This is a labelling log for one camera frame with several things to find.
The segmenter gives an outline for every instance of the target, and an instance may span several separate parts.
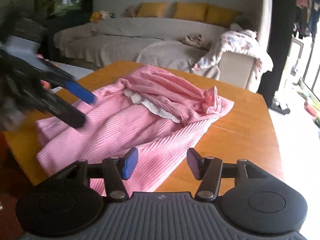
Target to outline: white lace trim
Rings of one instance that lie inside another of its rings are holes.
[[[159,115],[162,118],[166,119],[171,119],[175,123],[180,123],[181,120],[179,120],[176,116],[173,114],[165,111],[164,109],[155,106],[152,102],[147,100],[146,98],[142,97],[138,93],[135,93],[134,91],[130,89],[125,89],[123,91],[124,95],[126,95],[128,98],[131,99],[133,104],[138,104],[138,105],[144,105],[146,108],[149,109],[149,111],[153,114]]]

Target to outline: metal screw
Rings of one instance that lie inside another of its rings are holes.
[[[208,190],[203,190],[203,191],[200,191],[198,192],[197,194],[200,198],[203,198],[203,199],[209,199],[209,198],[212,198],[213,197],[213,193],[211,191],[208,191]]]
[[[125,193],[121,190],[112,191],[110,197],[114,199],[122,199],[125,197]]]

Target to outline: black pillar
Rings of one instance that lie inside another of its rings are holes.
[[[279,89],[290,48],[295,16],[296,0],[273,0],[268,54],[272,58],[274,67],[272,72],[263,74],[258,89],[268,107],[272,104],[274,93]]]

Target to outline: floral blanket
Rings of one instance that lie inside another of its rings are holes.
[[[254,57],[256,60],[247,89],[256,92],[262,74],[272,71],[273,62],[255,38],[256,33],[250,30],[241,30],[240,32],[227,31],[223,33],[215,46],[212,46],[210,51],[194,64],[193,70],[218,66],[223,53],[227,51]]]

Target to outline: pink dress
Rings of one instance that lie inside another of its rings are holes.
[[[125,91],[143,99],[179,122],[134,104]],[[52,175],[70,163],[87,159],[100,163],[111,156],[123,156],[131,147],[139,151],[138,165],[124,185],[133,191],[155,191],[186,157],[209,126],[226,115],[233,102],[218,96],[217,88],[202,90],[181,77],[144,65],[116,83],[94,92],[94,106],[83,101],[74,105],[87,116],[84,127],[75,130],[56,117],[39,120],[43,149],[37,159]],[[102,179],[92,179],[91,187],[105,195]]]

